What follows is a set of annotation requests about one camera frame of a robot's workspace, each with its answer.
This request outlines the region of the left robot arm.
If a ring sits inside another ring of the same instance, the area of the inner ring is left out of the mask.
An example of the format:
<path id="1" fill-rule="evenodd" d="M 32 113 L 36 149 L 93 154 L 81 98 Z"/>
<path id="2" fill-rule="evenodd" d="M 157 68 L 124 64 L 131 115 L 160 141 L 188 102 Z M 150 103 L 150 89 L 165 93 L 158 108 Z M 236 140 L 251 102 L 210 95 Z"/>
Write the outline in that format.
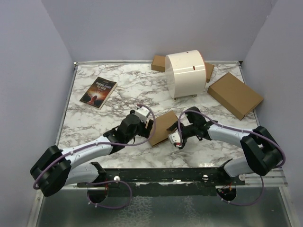
<path id="1" fill-rule="evenodd" d="M 52 145 L 30 169 L 34 179 L 33 188 L 41 190 L 45 197 L 57 193 L 65 185 L 73 184 L 72 171 L 95 158 L 111 155 L 125 147 L 141 145 L 155 133 L 152 128 L 155 119 L 141 120 L 135 113 L 128 114 L 120 125 L 105 132 L 99 138 L 72 148 L 60 149 Z M 137 144 L 130 144 L 136 136 L 146 138 Z"/>

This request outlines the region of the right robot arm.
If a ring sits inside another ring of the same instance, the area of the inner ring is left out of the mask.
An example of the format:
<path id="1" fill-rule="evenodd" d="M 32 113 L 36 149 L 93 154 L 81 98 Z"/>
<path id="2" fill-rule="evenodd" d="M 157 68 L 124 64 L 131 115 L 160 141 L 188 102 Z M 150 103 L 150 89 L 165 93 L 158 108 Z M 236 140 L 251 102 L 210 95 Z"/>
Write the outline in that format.
<path id="1" fill-rule="evenodd" d="M 223 125 L 195 106 L 182 114 L 186 115 L 189 125 L 182 124 L 178 119 L 167 129 L 170 132 L 168 138 L 175 147 L 183 149 L 188 138 L 197 137 L 199 141 L 221 141 L 243 150 L 243 157 L 231 159 L 221 166 L 217 179 L 223 185 L 230 184 L 235 177 L 243 174 L 265 176 L 285 163 L 284 151 L 263 126 L 242 129 Z"/>

